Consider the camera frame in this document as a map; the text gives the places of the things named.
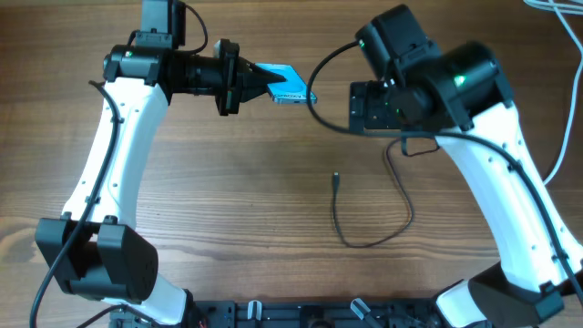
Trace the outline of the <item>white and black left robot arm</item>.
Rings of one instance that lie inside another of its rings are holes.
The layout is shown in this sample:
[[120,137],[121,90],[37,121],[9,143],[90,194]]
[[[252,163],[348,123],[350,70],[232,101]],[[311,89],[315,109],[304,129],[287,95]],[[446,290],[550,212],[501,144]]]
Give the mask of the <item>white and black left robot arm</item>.
[[48,282],[152,327],[206,323],[191,293],[159,273],[156,248],[136,230],[139,186],[172,97],[211,96],[228,116],[281,82],[227,39],[213,56],[186,49],[190,12],[181,1],[144,2],[140,28],[105,57],[96,85],[102,114],[86,166],[61,215],[42,219],[35,235]]

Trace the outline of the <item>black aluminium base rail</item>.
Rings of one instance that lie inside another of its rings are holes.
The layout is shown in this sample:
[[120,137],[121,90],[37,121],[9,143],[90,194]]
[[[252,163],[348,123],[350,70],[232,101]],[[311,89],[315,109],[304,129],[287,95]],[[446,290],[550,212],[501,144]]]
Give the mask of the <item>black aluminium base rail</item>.
[[447,327],[430,299],[371,302],[197,302],[197,327]]

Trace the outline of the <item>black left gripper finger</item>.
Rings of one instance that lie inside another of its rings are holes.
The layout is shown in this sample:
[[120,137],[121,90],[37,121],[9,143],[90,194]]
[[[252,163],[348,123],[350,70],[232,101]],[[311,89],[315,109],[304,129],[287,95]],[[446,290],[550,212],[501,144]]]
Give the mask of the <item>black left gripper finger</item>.
[[241,87],[240,88],[240,95],[238,101],[240,103],[246,103],[250,100],[253,100],[256,97],[259,97],[268,92],[268,86],[263,85],[259,87]]
[[238,72],[240,73],[239,79],[242,81],[242,87],[244,89],[267,87],[269,84],[287,81],[284,76],[261,68],[245,58],[239,59]]

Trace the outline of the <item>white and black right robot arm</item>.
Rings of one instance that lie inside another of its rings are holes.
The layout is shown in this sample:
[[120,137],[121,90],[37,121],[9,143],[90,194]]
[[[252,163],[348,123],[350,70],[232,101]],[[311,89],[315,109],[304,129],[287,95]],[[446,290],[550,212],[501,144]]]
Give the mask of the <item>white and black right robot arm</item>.
[[375,78],[351,86],[350,128],[424,132],[465,178],[500,260],[437,296],[454,327],[544,323],[582,293],[582,247],[561,219],[530,157],[512,90],[477,42],[442,52],[399,5],[355,36]]

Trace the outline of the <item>blue Galaxy smartphone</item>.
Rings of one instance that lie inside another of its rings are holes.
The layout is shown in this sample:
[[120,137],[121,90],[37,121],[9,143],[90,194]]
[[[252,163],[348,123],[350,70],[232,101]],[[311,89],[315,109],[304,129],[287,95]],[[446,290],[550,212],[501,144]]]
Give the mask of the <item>blue Galaxy smartphone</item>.
[[268,63],[256,63],[256,66],[285,78],[284,82],[271,83],[267,86],[267,93],[274,103],[279,105],[307,103],[307,85],[292,66]]

